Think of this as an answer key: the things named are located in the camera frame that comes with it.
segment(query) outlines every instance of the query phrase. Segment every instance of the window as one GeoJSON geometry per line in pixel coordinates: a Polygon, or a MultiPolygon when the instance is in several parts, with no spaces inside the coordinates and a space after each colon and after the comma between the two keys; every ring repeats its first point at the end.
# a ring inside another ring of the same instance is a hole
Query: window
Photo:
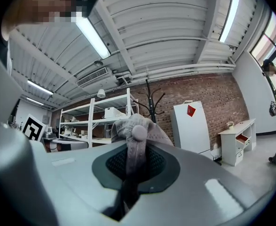
{"type": "MultiPolygon", "coordinates": [[[[265,59],[270,59],[276,65],[276,15],[271,14],[269,23],[261,38],[251,51],[252,56],[260,66],[265,59]]],[[[267,77],[276,99],[276,75],[267,77]]]]}

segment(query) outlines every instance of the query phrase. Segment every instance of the floor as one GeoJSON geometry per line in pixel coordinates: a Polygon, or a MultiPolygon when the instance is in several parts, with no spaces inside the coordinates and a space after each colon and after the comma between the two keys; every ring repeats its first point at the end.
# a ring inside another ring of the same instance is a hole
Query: floor
{"type": "Polygon", "coordinates": [[[276,134],[258,136],[253,151],[244,151],[243,160],[235,167],[226,163],[222,167],[242,179],[258,198],[276,187],[276,166],[268,158],[276,152],[276,134]]]}

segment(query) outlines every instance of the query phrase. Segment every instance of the white door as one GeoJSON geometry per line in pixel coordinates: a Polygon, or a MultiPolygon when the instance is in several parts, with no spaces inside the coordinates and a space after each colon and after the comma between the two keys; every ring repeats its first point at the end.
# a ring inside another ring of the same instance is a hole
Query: white door
{"type": "Polygon", "coordinates": [[[202,103],[197,101],[175,105],[174,113],[178,123],[181,148],[195,153],[209,150],[209,131],[202,103]],[[188,115],[188,105],[196,109],[192,117],[188,115]]]}

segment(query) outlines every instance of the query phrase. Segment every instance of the white wall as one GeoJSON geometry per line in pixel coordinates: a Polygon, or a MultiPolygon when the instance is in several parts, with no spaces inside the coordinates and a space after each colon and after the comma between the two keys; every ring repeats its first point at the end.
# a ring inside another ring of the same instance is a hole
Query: white wall
{"type": "Polygon", "coordinates": [[[276,131],[276,116],[271,117],[268,112],[270,102],[275,98],[258,63],[250,53],[243,52],[236,65],[232,74],[240,87],[250,118],[256,118],[256,132],[276,131]]]}
{"type": "Polygon", "coordinates": [[[20,126],[21,122],[23,122],[23,127],[25,125],[25,121],[27,119],[28,114],[33,115],[36,119],[38,119],[41,122],[43,121],[43,115],[47,115],[50,117],[49,124],[51,122],[52,113],[50,111],[43,109],[39,106],[35,106],[31,103],[25,102],[23,100],[20,100],[18,109],[16,111],[16,123],[20,126]]]}

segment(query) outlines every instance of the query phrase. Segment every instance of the device in hand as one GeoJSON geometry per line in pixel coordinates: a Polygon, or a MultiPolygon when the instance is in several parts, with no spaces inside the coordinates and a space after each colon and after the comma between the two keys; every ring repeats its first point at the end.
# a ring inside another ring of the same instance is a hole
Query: device in hand
{"type": "Polygon", "coordinates": [[[276,115],[276,103],[275,103],[274,101],[272,101],[272,102],[270,103],[269,113],[270,113],[272,116],[275,116],[275,115],[276,115]]]}

